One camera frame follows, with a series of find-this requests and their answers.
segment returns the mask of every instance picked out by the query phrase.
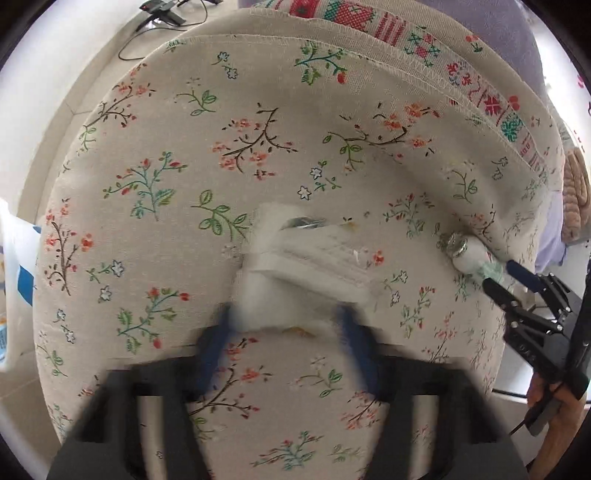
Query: floral fabric cushion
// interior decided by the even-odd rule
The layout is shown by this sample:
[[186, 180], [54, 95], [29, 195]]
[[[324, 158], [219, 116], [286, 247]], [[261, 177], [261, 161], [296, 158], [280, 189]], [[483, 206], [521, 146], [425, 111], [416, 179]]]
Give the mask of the floral fabric cushion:
[[[48, 206], [34, 321], [59, 435], [114, 360], [158, 358], [209, 324], [269, 201], [349, 224], [379, 284], [368, 323], [416, 357], [467, 359], [490, 390], [502, 313], [453, 268], [441, 235], [472, 231], [531, 266], [547, 187], [528, 190], [538, 173], [473, 113], [418, 76], [309, 38], [205, 35], [153, 52], [90, 114]], [[216, 477], [362, 476], [382, 412], [349, 363], [329, 340], [237, 336], [215, 388], [189, 406]], [[423, 400], [416, 475], [433, 429]], [[161, 474], [156, 412], [147, 401], [147, 458]]]

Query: blue label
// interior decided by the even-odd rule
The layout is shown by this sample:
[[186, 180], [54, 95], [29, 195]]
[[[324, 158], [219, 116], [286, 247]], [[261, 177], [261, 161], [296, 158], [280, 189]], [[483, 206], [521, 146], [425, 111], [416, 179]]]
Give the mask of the blue label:
[[3, 323], [0, 325], [0, 362], [4, 360], [6, 356], [6, 343], [7, 343], [7, 325]]

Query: tiled floor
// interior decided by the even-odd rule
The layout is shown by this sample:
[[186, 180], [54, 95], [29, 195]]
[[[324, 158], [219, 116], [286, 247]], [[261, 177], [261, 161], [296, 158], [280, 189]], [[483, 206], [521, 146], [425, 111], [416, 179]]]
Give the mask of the tiled floor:
[[[238, 8], [238, 0], [224, 0], [219, 5], [214, 5], [205, 2], [207, 8], [208, 19], [210, 21], [214, 18], [219, 18], [228, 12]], [[203, 5], [198, 0], [191, 0], [178, 9], [178, 14], [187, 20], [188, 24], [203, 21], [205, 12]], [[192, 27], [181, 27], [181, 29], [188, 29]], [[123, 50], [121, 56], [123, 58], [143, 57], [149, 54], [162, 43], [176, 37], [180, 32], [174, 30], [154, 30], [149, 31], [139, 37], [133, 39], [127, 47]], [[53, 184], [57, 178], [58, 172], [63, 164], [66, 154], [70, 148], [70, 144], [75, 140], [79, 129], [84, 124], [88, 114], [94, 110], [96, 105], [109, 92], [109, 90], [117, 83], [117, 81], [127, 73], [137, 63], [136, 61], [122, 61], [115, 54], [103, 68], [101, 73], [96, 78], [95, 82], [86, 92], [82, 101], [78, 105], [70, 102], [66, 98], [66, 105], [72, 111], [72, 120], [70, 126], [67, 128], [64, 137], [61, 139], [59, 147], [56, 151], [53, 163], [47, 176], [43, 194], [37, 210], [37, 221], [43, 218], [47, 205], [47, 200], [51, 193]]]

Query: red cross-stitch pattern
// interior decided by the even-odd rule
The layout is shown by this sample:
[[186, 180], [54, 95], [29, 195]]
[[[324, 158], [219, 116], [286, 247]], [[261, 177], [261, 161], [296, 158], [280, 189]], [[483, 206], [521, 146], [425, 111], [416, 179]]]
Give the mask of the red cross-stitch pattern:
[[291, 4], [290, 15], [301, 18], [314, 18], [320, 0], [295, 0]]
[[341, 4], [335, 22], [367, 33], [368, 22], [373, 18], [374, 9], [355, 4]]

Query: green leaf print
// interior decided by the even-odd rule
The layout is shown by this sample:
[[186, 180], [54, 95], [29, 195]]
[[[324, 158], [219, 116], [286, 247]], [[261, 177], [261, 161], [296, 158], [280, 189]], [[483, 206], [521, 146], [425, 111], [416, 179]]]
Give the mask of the green leaf print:
[[321, 78], [322, 74], [318, 71], [316, 65], [322, 64], [324, 65], [325, 69], [328, 69], [332, 66], [332, 76], [336, 75], [337, 81], [339, 83], [346, 83], [347, 69], [337, 65], [335, 62], [335, 60], [340, 60], [345, 54], [343, 49], [339, 48], [337, 51], [328, 49], [326, 54], [315, 56], [318, 53], [318, 49], [318, 44], [310, 40], [306, 40], [306, 46], [300, 49], [301, 52], [307, 57], [304, 59], [296, 59], [294, 67], [304, 67], [304, 71], [301, 76], [302, 83], [306, 83], [311, 86], [316, 81], [316, 79]]
[[134, 315], [130, 310], [121, 308], [117, 315], [117, 319], [122, 325], [122, 327], [117, 328], [117, 336], [123, 335], [126, 337], [125, 348], [134, 355], [138, 353], [139, 347], [142, 346], [142, 342], [137, 338], [138, 335], [147, 338], [147, 341], [153, 344], [154, 348], [160, 349], [162, 347], [160, 334], [151, 328], [153, 321], [156, 319], [156, 314], [169, 322], [177, 316], [172, 307], [165, 307], [165, 302], [172, 298], [180, 298], [183, 301], [189, 299], [189, 294], [179, 293], [178, 290], [172, 291], [170, 288], [153, 287], [146, 292], [146, 295], [149, 300], [149, 304], [144, 309], [146, 315], [139, 316], [137, 324], [134, 323]]
[[197, 97], [195, 95], [194, 89], [191, 89], [191, 93], [178, 93], [175, 95], [175, 98], [182, 97], [182, 96], [188, 96], [190, 98], [188, 103], [197, 102], [197, 104], [199, 105], [199, 108], [197, 108], [191, 112], [191, 116], [199, 116], [205, 112], [215, 113], [215, 110], [210, 110], [209, 108], [206, 107], [206, 105], [211, 105], [212, 103], [217, 101], [217, 97], [215, 95], [212, 95], [211, 93], [209, 93], [209, 90], [205, 90], [201, 94], [200, 99], [199, 99], [199, 97]]
[[323, 436], [312, 436], [309, 432], [301, 432], [297, 442], [284, 440], [279, 448], [272, 448], [268, 453], [259, 455], [256, 462], [252, 462], [253, 467], [264, 464], [272, 464], [279, 461], [283, 462], [283, 470], [290, 471], [295, 467], [304, 467], [305, 463], [312, 460], [316, 451], [304, 452], [304, 445], [312, 442], [318, 442]]
[[402, 307], [402, 321], [400, 322], [400, 326], [404, 327], [404, 336], [406, 338], [410, 338], [414, 325], [418, 326], [419, 329], [423, 328], [424, 318], [421, 316], [421, 311], [423, 308], [428, 309], [431, 306], [431, 298], [429, 298], [431, 293], [435, 293], [435, 288], [421, 287], [418, 291], [417, 306], [413, 309], [413, 312], [411, 313], [408, 305]]
[[103, 198], [107, 199], [113, 193], [120, 192], [121, 195], [127, 195], [130, 192], [135, 192], [139, 196], [139, 200], [131, 209], [130, 216], [142, 219], [147, 212], [150, 212], [157, 221], [159, 207], [170, 205], [176, 192], [174, 189], [155, 190], [156, 184], [161, 181], [162, 173], [169, 170], [181, 173], [183, 169], [187, 168], [185, 164], [173, 161], [172, 152], [162, 152], [162, 157], [158, 159], [158, 162], [152, 164], [152, 161], [146, 158], [138, 166], [128, 168], [124, 175], [117, 175], [117, 179], [123, 180], [123, 182], [117, 181], [115, 188], [103, 189]]
[[203, 190], [199, 195], [199, 203], [197, 205], [191, 205], [193, 208], [201, 208], [201, 210], [206, 210], [211, 214], [210, 218], [203, 219], [199, 223], [199, 229], [201, 230], [209, 230], [213, 232], [216, 236], [221, 236], [224, 233], [222, 221], [228, 227], [230, 232], [230, 241], [234, 240], [234, 233], [239, 233], [244, 239], [246, 236], [243, 230], [247, 230], [249, 225], [241, 225], [247, 219], [248, 215], [246, 213], [242, 213], [237, 216], [234, 220], [230, 220], [228, 216], [224, 215], [230, 211], [230, 207], [228, 205], [218, 205], [215, 208], [207, 207], [209, 203], [213, 200], [213, 192], [211, 190]]

